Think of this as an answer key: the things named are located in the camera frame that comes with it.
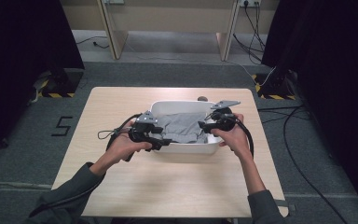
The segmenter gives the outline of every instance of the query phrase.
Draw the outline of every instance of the black tape marking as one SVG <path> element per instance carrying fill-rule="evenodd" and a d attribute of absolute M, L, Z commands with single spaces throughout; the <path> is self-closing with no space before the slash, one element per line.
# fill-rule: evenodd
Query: black tape marking
<path fill-rule="evenodd" d="M 68 132 L 69 132 L 69 129 L 71 129 L 71 126 L 67 126 L 67 125 L 65 125 L 65 126 L 61 126 L 61 121 L 63 120 L 63 119 L 72 119 L 73 117 L 66 117 L 66 116 L 62 116 L 62 117 L 60 117 L 60 119 L 58 120 L 58 123 L 57 123 L 57 126 L 56 126 L 56 128 L 64 128 L 65 129 L 65 133 L 53 133 L 51 136 L 53 136 L 53 137 L 58 137 L 58 136 L 66 136 L 67 134 L 68 134 Z"/>

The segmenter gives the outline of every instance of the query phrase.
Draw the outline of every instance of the gray carpet floor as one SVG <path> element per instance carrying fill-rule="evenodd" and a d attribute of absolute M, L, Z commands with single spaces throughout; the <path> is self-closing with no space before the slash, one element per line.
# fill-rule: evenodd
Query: gray carpet floor
<path fill-rule="evenodd" d="M 208 87 L 246 88 L 257 108 L 301 105 L 303 100 L 266 100 L 257 97 L 253 80 L 237 65 L 85 63 L 86 70 L 73 98 L 39 98 L 29 105 L 8 139 L 0 148 L 0 223 L 20 223 L 32 211 L 38 196 L 55 179 L 90 91 L 99 86 L 119 87 Z M 267 73 L 262 66 L 247 66 L 251 74 Z M 275 110 L 289 114 L 292 109 Z M 299 174 L 283 141 L 286 116 L 260 112 L 286 201 L 288 223 L 342 223 Z M 66 136 L 56 129 L 71 126 Z M 286 137 L 293 157 L 309 181 L 335 206 L 348 223 L 358 223 L 358 196 L 343 169 L 331 158 L 323 135 L 307 108 L 287 122 Z M 86 217 L 90 223 L 108 223 L 108 218 Z M 240 223 L 249 223 L 240 219 Z"/>

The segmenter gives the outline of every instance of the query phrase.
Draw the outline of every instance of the black stand base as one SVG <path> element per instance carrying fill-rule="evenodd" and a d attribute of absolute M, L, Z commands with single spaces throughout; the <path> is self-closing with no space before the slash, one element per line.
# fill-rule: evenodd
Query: black stand base
<path fill-rule="evenodd" d="M 62 82 L 61 79 L 54 77 L 46 80 L 42 85 L 42 91 L 39 96 L 42 97 L 74 97 L 77 85 L 83 77 L 83 72 L 67 72 L 67 79 Z"/>
<path fill-rule="evenodd" d="M 289 83 L 287 83 L 287 78 L 275 78 L 276 80 L 268 79 L 267 82 L 263 84 L 267 76 L 268 74 L 255 75 L 255 82 L 257 83 L 256 91 L 258 97 L 275 100 L 295 100 L 293 91 Z"/>

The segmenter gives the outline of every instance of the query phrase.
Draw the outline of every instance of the person's right hand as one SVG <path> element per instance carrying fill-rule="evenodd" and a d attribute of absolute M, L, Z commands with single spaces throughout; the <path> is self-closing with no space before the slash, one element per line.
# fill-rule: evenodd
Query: person's right hand
<path fill-rule="evenodd" d="M 243 122 L 242 114 L 233 114 L 237 117 L 237 119 Z M 211 133 L 220 136 L 223 139 L 223 142 L 219 144 L 220 147 L 229 146 L 231 150 L 234 151 L 235 155 L 240 159 L 248 156 L 252 157 L 246 133 L 240 126 L 238 126 L 238 124 L 236 124 L 231 131 L 225 132 L 220 129 L 212 129 Z"/>

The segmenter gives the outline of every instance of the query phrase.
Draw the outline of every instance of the dark sleeve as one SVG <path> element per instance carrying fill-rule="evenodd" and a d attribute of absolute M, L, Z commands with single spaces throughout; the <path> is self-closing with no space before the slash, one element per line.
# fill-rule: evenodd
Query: dark sleeve
<path fill-rule="evenodd" d="M 103 176 L 97 176 L 90 171 L 91 165 L 91 162 L 84 164 L 72 179 L 57 189 L 42 194 L 35 209 L 41 212 L 28 217 L 23 223 L 76 223 L 92 191 L 103 180 Z"/>
<path fill-rule="evenodd" d="M 286 223 L 269 190 L 249 195 L 248 201 L 255 224 Z"/>

